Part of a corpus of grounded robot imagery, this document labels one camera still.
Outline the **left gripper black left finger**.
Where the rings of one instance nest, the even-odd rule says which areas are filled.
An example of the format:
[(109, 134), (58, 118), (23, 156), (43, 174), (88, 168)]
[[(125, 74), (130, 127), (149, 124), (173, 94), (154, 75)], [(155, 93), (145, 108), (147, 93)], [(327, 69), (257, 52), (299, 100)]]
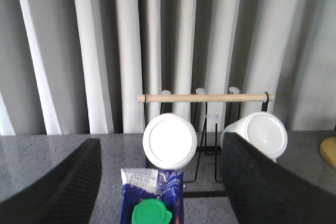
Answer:
[(85, 140), (38, 181), (1, 203), (1, 223), (89, 223), (102, 177), (101, 144)]

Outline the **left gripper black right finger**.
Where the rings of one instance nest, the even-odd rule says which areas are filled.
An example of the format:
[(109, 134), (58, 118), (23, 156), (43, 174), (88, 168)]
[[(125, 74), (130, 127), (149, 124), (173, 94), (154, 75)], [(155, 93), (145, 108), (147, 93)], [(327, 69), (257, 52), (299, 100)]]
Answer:
[(225, 133), (222, 179), (239, 223), (335, 223), (335, 195)]

